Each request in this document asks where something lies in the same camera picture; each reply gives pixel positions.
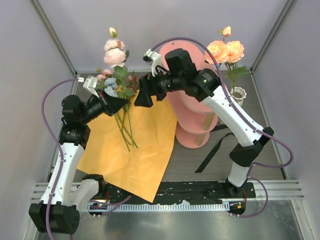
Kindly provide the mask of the orange flower bouquet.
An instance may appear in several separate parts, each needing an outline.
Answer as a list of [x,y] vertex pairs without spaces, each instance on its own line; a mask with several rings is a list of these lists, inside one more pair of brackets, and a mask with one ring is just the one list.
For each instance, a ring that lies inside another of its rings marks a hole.
[[152,202],[172,155],[176,115],[166,97],[151,108],[131,105],[125,129],[116,118],[92,120],[89,139],[77,169],[103,175],[106,182]]

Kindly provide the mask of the pink rose stem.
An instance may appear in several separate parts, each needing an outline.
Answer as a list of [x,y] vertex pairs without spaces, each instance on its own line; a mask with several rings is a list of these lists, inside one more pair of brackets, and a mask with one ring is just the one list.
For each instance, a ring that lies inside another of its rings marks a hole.
[[117,84],[119,85],[118,90],[121,93],[120,97],[128,100],[128,104],[122,108],[123,113],[125,112],[124,126],[126,128],[126,130],[124,130],[123,132],[126,138],[131,143],[130,146],[137,147],[137,144],[135,143],[133,138],[133,130],[130,117],[130,104],[134,93],[127,88],[128,69],[126,67],[126,60],[129,57],[129,51],[125,50],[125,44],[118,37],[118,33],[115,28],[110,27],[108,33],[110,35],[110,39],[106,41],[103,47],[103,61],[110,68],[112,68],[111,71],[113,72],[113,74],[112,76],[109,76],[107,78],[116,79]]

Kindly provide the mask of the black ribbon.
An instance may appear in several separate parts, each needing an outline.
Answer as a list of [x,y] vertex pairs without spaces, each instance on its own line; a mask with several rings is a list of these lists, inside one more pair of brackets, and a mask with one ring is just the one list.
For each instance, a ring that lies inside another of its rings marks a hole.
[[[220,124],[217,125],[213,128],[213,130],[211,130],[210,132],[217,132],[220,130],[225,130],[228,129],[229,127],[226,124]],[[213,159],[213,157],[217,154],[217,152],[219,151],[223,140],[228,137],[228,136],[235,136],[232,132],[228,132],[226,133],[218,142],[217,144],[211,149],[211,151],[207,154],[207,156],[204,158],[204,160],[202,161],[202,163],[199,165],[199,167],[195,170],[195,173],[202,173],[204,171],[204,169],[208,166],[208,164],[210,163],[210,161]]]

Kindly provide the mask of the orange rose stem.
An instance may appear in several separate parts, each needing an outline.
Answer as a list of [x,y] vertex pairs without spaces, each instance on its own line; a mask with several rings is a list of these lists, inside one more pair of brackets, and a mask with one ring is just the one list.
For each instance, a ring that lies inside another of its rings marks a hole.
[[236,87],[236,79],[249,73],[247,67],[239,66],[239,61],[245,56],[245,47],[239,40],[226,42],[232,35],[232,27],[226,26],[219,30],[222,40],[211,42],[206,48],[213,55],[218,64],[224,64],[227,68],[227,76],[231,79],[232,88]]

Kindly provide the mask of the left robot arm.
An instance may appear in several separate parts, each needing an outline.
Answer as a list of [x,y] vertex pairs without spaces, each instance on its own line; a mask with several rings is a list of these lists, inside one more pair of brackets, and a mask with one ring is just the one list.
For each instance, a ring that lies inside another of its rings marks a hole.
[[79,226],[81,212],[92,198],[102,199],[107,192],[102,175],[86,176],[75,192],[71,191],[77,165],[90,136],[89,122],[102,114],[113,116],[127,99],[102,91],[83,102],[69,95],[62,102],[63,126],[56,140],[58,156],[49,184],[38,203],[29,207],[29,216],[41,233],[73,235]]

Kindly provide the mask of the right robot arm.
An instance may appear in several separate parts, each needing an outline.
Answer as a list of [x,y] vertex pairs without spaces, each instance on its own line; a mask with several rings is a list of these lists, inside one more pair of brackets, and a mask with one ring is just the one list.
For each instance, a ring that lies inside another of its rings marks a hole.
[[232,97],[227,97],[225,85],[213,70],[197,70],[187,50],[174,49],[164,58],[169,70],[161,73],[159,53],[149,49],[143,56],[145,62],[151,63],[151,73],[139,79],[134,105],[150,108],[153,96],[162,101],[168,92],[184,91],[217,114],[238,140],[229,154],[232,166],[225,186],[230,197],[238,197],[244,192],[251,163],[269,141],[273,130],[255,123]]

